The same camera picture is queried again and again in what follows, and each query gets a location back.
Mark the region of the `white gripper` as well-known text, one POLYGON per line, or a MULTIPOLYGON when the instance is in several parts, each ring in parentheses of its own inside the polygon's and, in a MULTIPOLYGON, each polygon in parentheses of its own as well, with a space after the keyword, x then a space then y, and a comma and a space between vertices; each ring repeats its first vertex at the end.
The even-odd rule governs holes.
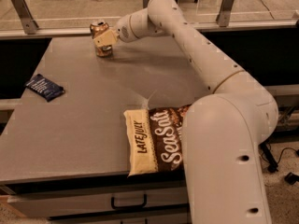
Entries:
POLYGON ((115 30, 107 29, 102 34, 96 36, 93 39, 93 43, 96 47, 106 47, 115 44, 118 41, 118 37, 123 42, 130 42, 132 39, 132 32, 129 24, 129 17, 125 16, 119 19, 115 25, 115 30))

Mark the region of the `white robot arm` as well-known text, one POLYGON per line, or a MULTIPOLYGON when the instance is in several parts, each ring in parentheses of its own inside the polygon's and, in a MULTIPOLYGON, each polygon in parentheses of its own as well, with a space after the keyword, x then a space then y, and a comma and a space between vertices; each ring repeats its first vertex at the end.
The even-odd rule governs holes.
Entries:
POLYGON ((192 224, 272 224, 258 146, 278 124, 273 96, 197 32, 175 0, 149 0, 94 38, 98 47, 171 35, 204 85, 183 121, 192 224))

